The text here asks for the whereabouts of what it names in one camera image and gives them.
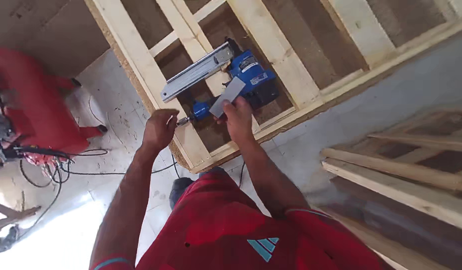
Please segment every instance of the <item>label on nail gun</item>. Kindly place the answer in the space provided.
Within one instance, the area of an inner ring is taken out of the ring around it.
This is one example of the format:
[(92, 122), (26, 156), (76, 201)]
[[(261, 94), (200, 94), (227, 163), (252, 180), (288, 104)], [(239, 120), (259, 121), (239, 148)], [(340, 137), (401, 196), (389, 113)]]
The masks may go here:
[(239, 64), (239, 68), (240, 68), (241, 72), (244, 73), (244, 72), (246, 72), (246, 70), (250, 69), (251, 67), (253, 67), (255, 65), (259, 65), (258, 61), (256, 60), (256, 58), (254, 58), (254, 56), (250, 56), (250, 57), (244, 59)]
[(256, 84), (258, 84), (259, 82), (261, 82), (261, 81), (263, 81), (265, 79), (267, 79), (267, 74), (263, 73), (263, 74), (261, 74), (259, 76), (256, 76), (256, 77), (252, 78), (251, 79), (251, 84), (255, 86)]

